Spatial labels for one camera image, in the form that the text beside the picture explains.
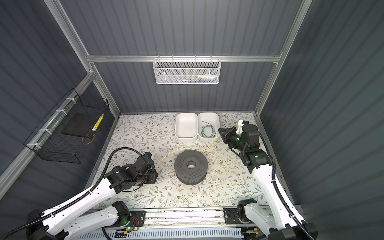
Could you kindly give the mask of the grey perforated cable spool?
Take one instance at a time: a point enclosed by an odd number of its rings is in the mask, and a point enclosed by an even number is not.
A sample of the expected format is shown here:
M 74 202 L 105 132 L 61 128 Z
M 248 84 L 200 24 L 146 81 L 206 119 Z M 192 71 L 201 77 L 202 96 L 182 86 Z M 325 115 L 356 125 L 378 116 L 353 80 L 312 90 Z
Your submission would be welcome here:
M 197 185 L 207 175 L 208 160 L 198 151 L 185 150 L 175 159 L 174 169 L 180 182 L 190 186 Z

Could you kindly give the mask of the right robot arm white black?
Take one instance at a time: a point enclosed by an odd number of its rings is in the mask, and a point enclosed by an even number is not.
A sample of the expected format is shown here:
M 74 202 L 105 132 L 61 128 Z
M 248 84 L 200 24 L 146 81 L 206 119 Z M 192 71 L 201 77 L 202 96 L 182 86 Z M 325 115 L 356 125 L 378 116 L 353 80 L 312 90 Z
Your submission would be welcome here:
M 264 141 L 258 127 L 239 121 L 235 127 L 219 128 L 219 135 L 241 160 L 263 191 L 271 214 L 264 211 L 255 199 L 239 201 L 238 218 L 253 222 L 269 240 L 315 240 L 317 228 L 307 222 L 295 208 L 277 178 L 277 162 L 269 150 L 262 150 Z

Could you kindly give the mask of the white tray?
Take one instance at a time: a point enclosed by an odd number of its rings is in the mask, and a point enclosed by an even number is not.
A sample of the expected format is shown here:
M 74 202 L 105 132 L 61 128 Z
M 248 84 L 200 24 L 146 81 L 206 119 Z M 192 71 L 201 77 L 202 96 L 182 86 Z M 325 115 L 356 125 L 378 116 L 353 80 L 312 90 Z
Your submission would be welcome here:
M 201 141 L 211 142 L 219 135 L 220 128 L 219 115 L 216 113 L 198 114 L 198 138 Z
M 175 137 L 182 142 L 194 142 L 198 137 L 198 115 L 195 113 L 178 114 Z

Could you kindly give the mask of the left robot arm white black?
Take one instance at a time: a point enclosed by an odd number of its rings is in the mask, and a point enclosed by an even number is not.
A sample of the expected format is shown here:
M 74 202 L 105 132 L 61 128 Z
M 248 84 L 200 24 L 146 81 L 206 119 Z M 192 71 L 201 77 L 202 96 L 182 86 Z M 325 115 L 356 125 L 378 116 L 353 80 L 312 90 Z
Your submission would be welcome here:
M 158 177 L 152 154 L 139 153 L 132 164 L 103 169 L 96 183 L 71 199 L 45 211 L 29 213 L 27 223 L 6 233 L 2 239 L 26 230 L 29 240 L 70 240 L 99 228 L 119 224 L 126 228 L 131 213 L 124 202 L 118 201 L 106 210 L 86 214 L 96 204 L 119 193 L 129 193 L 143 185 L 153 185 Z

